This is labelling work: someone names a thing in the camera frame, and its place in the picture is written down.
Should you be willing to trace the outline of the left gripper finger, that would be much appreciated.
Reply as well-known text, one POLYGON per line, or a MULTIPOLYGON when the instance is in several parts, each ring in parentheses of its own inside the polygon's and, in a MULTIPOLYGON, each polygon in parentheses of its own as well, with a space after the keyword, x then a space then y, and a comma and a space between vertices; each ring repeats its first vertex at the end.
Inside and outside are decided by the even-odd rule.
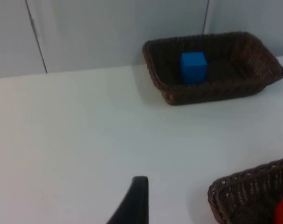
POLYGON ((149 223, 149 180, 146 176, 135 176, 108 224, 147 223, 149 223))

